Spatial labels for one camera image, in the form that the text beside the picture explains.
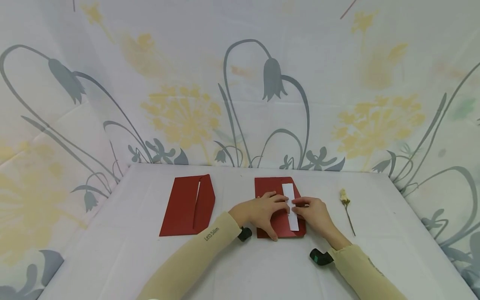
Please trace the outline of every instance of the dried flower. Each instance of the dried flower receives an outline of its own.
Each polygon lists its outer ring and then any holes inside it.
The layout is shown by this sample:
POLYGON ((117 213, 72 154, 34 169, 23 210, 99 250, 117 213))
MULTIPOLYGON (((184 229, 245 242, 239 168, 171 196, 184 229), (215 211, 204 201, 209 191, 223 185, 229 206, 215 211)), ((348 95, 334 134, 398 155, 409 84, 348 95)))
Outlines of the dried flower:
POLYGON ((345 189, 340 190, 340 201, 342 202, 343 206, 345 207, 345 212, 347 213, 348 222, 350 223, 350 228, 352 228, 353 236, 357 236, 355 234, 355 230, 353 229, 352 221, 350 220, 350 215, 348 214, 348 205, 350 204, 350 199, 347 197, 347 193, 345 189))

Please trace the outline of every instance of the floral backdrop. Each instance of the floral backdrop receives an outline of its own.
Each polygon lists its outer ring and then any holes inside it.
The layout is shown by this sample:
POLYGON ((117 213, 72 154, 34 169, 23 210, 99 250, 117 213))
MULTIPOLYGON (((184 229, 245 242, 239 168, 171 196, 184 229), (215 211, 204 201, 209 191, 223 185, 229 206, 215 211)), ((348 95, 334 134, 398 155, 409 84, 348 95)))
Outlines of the floral backdrop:
POLYGON ((11 5, 1 20, 16 27, 0 57, 11 128, 0 135, 0 270, 15 276, 0 277, 0 298, 38 296, 48 281, 37 269, 58 268, 131 163, 384 173, 480 296, 478 9, 11 5))

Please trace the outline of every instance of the wrist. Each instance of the wrist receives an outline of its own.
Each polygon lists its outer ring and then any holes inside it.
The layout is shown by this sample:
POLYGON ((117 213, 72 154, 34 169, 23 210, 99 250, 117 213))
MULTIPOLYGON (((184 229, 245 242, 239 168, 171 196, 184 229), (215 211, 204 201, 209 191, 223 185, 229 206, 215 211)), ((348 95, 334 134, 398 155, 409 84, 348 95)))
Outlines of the wrist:
POLYGON ((230 216, 232 216, 240 228, 248 222, 248 216, 245 212, 245 209, 243 209, 243 204, 244 203, 237 204, 228 211, 230 216))
POLYGON ((337 251, 352 244, 336 227, 325 233, 323 237, 337 251))

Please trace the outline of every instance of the right hand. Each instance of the right hand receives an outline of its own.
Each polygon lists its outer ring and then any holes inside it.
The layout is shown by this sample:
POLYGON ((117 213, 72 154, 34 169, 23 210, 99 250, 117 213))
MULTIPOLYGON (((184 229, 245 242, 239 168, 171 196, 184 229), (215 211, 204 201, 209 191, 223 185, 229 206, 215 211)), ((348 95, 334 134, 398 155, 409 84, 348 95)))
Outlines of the right hand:
POLYGON ((295 205, 292 211, 307 221, 335 250, 343 249, 352 243, 333 224, 325 203, 312 197, 301 197, 292 200, 295 205))
POLYGON ((322 237, 326 238, 329 233, 338 231, 330 218, 326 204, 322 200, 301 197, 292 200, 292 203, 297 205, 292 208, 292 211, 305 219, 322 237))

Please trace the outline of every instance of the white table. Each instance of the white table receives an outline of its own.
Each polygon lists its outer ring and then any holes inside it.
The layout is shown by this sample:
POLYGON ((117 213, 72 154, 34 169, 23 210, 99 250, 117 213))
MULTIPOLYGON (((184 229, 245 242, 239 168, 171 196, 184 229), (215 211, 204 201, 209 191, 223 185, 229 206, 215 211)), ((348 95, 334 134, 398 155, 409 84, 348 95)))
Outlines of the white table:
MULTIPOLYGON (((133 300, 151 274, 189 236, 158 237, 175 177, 210 174, 216 194, 211 222, 254 197, 254 178, 291 176, 303 196, 326 202, 339 229, 370 256, 408 299, 476 299, 428 231, 383 174, 133 165, 75 247, 66 254, 41 300, 133 300), (339 201, 345 188, 357 233, 339 201)), ((331 264, 309 253, 328 250, 307 228, 301 239, 253 236, 225 249, 186 299, 356 299, 331 264)))

